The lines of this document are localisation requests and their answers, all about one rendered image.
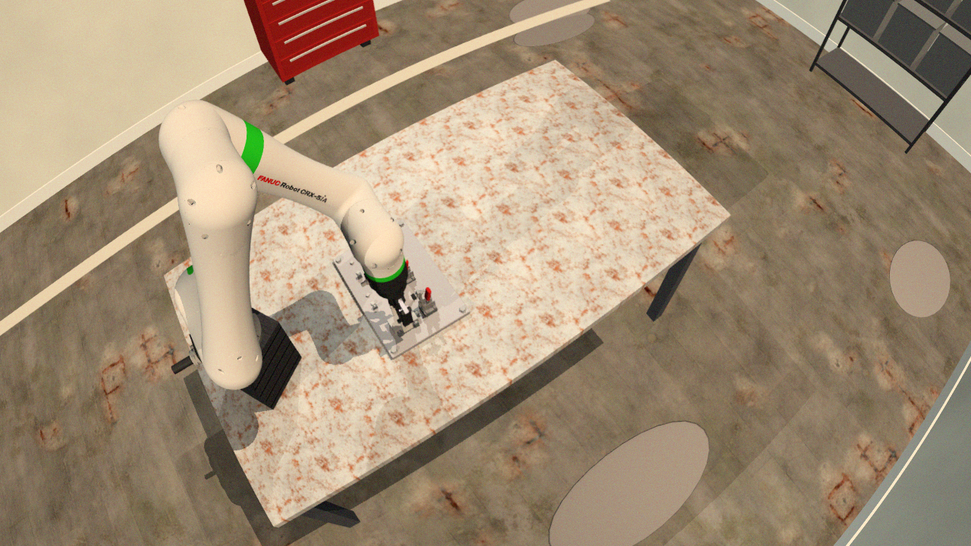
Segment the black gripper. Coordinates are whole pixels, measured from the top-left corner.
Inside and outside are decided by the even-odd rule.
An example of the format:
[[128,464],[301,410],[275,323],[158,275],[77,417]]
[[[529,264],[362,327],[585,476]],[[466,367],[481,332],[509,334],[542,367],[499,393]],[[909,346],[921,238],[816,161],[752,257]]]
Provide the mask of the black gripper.
[[406,289],[406,286],[407,286],[407,282],[404,284],[402,289],[399,290],[397,293],[384,294],[384,293],[377,293],[376,291],[376,293],[380,297],[384,297],[385,300],[388,300],[388,304],[391,307],[392,314],[398,315],[399,317],[398,324],[401,324],[402,331],[404,333],[406,331],[409,331],[411,328],[413,328],[413,325],[412,325],[413,316],[412,316],[412,313],[410,313],[410,311],[412,310],[410,310],[410,307],[408,305],[407,307],[404,305],[405,304],[404,302],[406,302],[406,300],[404,295],[402,295],[404,290]]

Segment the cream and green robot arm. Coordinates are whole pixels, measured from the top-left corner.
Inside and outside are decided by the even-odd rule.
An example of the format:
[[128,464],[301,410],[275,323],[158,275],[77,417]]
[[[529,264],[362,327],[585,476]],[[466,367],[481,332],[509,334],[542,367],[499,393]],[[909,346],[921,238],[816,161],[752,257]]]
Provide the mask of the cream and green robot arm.
[[364,270],[362,287],[388,294],[407,282],[403,231],[364,177],[321,165],[196,99],[167,113],[159,148],[174,178],[192,259],[174,285],[192,342],[190,355],[173,364],[174,375],[203,363],[218,386],[239,390],[262,369],[262,324],[250,300],[257,191],[332,218]]

